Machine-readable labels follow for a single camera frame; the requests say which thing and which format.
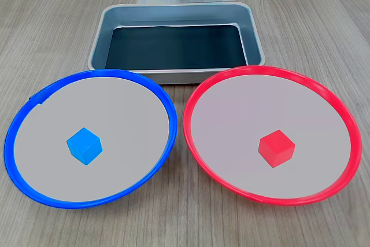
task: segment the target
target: red rim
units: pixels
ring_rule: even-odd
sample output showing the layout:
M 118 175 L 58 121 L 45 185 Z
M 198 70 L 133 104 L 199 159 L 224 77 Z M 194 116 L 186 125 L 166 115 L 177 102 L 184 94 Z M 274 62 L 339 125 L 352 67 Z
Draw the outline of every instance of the red rim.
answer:
M 216 173 L 214 173 L 208 165 L 203 161 L 201 156 L 199 155 L 197 148 L 194 145 L 193 137 L 191 135 L 191 117 L 193 114 L 193 110 L 195 105 L 197 104 L 200 97 L 213 85 L 223 80 L 233 78 L 240 75 L 269 75 L 269 76 L 277 76 L 280 78 L 285 78 L 294 82 L 297 82 L 318 95 L 322 96 L 341 116 L 343 121 L 346 124 L 346 127 L 349 132 L 350 142 L 351 142 L 351 152 L 350 152 L 350 159 L 345 168 L 342 175 L 333 183 L 331 186 L 326 188 L 325 190 L 316 193 L 311 196 L 302 197 L 302 198 L 290 198 L 290 199 L 281 199 L 281 198 L 269 198 L 260 196 L 257 194 L 253 194 L 250 192 L 246 192 L 241 190 L 234 185 L 226 182 L 224 179 L 219 177 Z M 265 204 L 271 205 L 306 205 L 312 204 L 314 202 L 322 201 L 328 197 L 333 196 L 337 192 L 341 191 L 353 178 L 355 175 L 358 166 L 360 165 L 361 161 L 361 154 L 362 154 L 362 142 L 361 142 L 361 135 L 360 130 L 358 129 L 357 123 L 353 118 L 352 114 L 348 110 L 348 108 L 344 105 L 344 103 L 329 89 L 325 88 L 320 83 L 314 81 L 311 78 L 308 78 L 304 75 L 300 75 L 298 73 L 288 71 L 286 69 L 280 69 L 275 67 L 268 67 L 268 66 L 244 66 L 229 69 L 224 72 L 217 73 L 204 81 L 200 84 L 195 91 L 190 96 L 185 110 L 184 110 L 184 120 L 183 120 L 183 128 L 184 128 L 184 136 L 187 142 L 187 145 L 190 149 L 190 152 L 194 156 L 195 160 L 198 164 L 203 168 L 203 170 L 216 182 L 223 185 L 224 187 L 228 188 L 229 190 L 249 198 L 254 201 L 262 202 Z

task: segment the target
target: blue cube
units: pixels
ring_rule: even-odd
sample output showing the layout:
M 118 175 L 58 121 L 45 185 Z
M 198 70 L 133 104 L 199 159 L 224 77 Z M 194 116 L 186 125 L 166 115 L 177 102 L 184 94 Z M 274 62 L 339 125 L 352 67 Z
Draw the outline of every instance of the blue cube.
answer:
M 69 138 L 67 145 L 71 154 L 85 165 L 92 162 L 103 151 L 99 137 L 86 128 L 82 128 Z

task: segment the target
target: wooden table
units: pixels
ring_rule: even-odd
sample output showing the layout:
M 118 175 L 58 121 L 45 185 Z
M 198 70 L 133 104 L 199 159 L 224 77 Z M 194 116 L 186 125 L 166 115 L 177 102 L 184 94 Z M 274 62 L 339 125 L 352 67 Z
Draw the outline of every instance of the wooden table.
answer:
M 0 161 L 0 246 L 369 246 L 370 0 L 238 0 L 251 6 L 266 64 L 337 94 L 362 133 L 357 175 L 336 196 L 272 207 L 212 181 L 187 149 L 182 111 L 194 86 L 165 87 L 179 135 L 162 169 L 134 193 L 84 210 L 49 208 L 11 182 Z M 102 10 L 136 0 L 0 0 L 0 138 L 28 98 L 87 69 Z

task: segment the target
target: metal tray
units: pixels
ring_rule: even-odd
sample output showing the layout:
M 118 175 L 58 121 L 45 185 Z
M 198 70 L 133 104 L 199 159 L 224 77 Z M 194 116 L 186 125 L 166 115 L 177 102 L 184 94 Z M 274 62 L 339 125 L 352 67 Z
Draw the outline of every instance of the metal tray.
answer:
M 104 69 L 116 28 L 155 26 L 234 25 L 238 28 L 246 65 L 265 62 L 250 8 L 239 2 L 185 3 L 167 5 L 113 5 L 101 16 L 88 59 L 88 68 Z M 196 84 L 227 68 L 158 69 L 132 72 L 158 84 Z

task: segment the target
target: red cube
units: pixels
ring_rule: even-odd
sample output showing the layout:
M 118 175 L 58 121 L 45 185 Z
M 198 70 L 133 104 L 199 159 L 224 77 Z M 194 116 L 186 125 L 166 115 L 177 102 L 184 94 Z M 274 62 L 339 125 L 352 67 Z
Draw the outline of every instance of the red cube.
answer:
M 275 168 L 292 158 L 294 148 L 295 144 L 280 130 L 277 130 L 261 138 L 258 152 L 272 168 Z

